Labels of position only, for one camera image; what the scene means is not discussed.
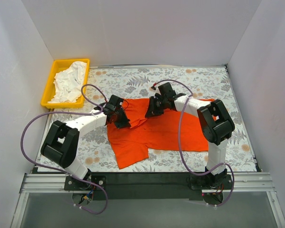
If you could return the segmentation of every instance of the crumpled white cloth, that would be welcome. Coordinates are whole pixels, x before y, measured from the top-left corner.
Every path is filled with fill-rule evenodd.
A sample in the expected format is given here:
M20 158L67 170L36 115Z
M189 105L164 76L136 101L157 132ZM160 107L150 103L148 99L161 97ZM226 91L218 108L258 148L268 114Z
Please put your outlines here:
M76 102L81 96L81 87L84 83L86 74L86 63L76 61L72 65L55 75L54 98L48 103Z

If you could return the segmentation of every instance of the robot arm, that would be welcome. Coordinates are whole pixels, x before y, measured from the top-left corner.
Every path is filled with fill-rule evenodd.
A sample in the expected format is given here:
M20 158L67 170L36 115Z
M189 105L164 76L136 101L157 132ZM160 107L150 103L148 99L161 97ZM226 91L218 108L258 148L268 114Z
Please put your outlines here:
M148 111L145 117L163 114L166 108L181 112L188 99L185 94L176 94L170 83L158 87L159 93L150 97ZM224 163L228 139L234 131L234 123L220 100L213 102L201 101L190 97L184 112L199 118L199 122L205 138L208 141L208 163L206 171L214 166ZM212 186L221 181L227 174L225 165L217 167L211 172L210 183Z
M121 106L124 100L112 95L105 105L103 112L93 115L98 110L92 110L91 115L82 116L75 120L55 121L52 123L41 147L41 154L64 168L68 173L80 179L87 180L90 170L76 158L79 138L90 131L108 123L114 122L117 128L130 127L129 119Z

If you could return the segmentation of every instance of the white enclosure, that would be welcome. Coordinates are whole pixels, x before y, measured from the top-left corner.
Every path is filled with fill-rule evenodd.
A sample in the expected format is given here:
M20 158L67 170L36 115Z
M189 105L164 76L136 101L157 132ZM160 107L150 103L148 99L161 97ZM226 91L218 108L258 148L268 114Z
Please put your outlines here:
M54 59L227 63L260 0L22 0Z
M54 59L91 65L228 64L256 158L285 216L285 1L0 0L0 227L10 225L24 172L19 140L45 112ZM45 119L27 134L38 153Z

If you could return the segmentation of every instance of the yellow plastic tray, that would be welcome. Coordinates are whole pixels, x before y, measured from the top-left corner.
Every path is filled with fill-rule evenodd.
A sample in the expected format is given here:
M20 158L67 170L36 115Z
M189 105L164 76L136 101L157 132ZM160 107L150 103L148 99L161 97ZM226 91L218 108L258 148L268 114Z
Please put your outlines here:
M87 78L90 70L90 60L87 58L82 59L61 59L55 60L52 65L51 72L47 80L46 88L44 89L43 96L41 98L41 105L46 108L81 108L84 106L85 98L81 95L74 103L52 103L49 104L48 101L52 100L55 93L54 77L56 73L68 69L72 63L76 61L82 61L86 63L85 79L84 84L87 83Z

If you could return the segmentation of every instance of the orange shirt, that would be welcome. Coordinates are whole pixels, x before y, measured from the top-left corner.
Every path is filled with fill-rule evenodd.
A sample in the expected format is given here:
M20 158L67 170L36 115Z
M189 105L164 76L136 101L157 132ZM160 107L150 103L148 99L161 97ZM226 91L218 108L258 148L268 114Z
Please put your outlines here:
M148 158L148 148L156 150L178 151L178 125L181 113L164 110L164 114L145 118L149 98L127 99L123 108L130 128L117 129L108 124L108 139L115 153L120 169ZM185 113L181 125L181 145L183 151L207 151L208 142L205 139L199 119Z

